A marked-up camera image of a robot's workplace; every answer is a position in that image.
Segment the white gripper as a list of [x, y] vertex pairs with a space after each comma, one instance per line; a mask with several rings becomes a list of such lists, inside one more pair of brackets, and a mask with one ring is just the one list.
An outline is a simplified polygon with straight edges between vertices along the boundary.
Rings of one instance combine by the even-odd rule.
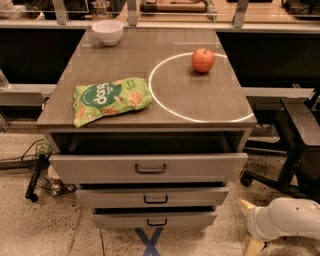
[[259, 224], [263, 207], [255, 207], [254, 204], [244, 199], [239, 199], [238, 204], [242, 213], [247, 215], [246, 227], [253, 237], [248, 237], [246, 240], [244, 256], [257, 256], [265, 247], [263, 241], [270, 241], [270, 237], [261, 229]]

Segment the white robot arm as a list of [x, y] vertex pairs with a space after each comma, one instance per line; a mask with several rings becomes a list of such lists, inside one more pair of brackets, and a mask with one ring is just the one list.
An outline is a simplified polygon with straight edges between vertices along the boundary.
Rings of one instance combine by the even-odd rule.
[[257, 256], [266, 242], [279, 237], [320, 239], [320, 204], [313, 200], [279, 197], [268, 206], [256, 206], [239, 199], [238, 204], [249, 233], [244, 256]]

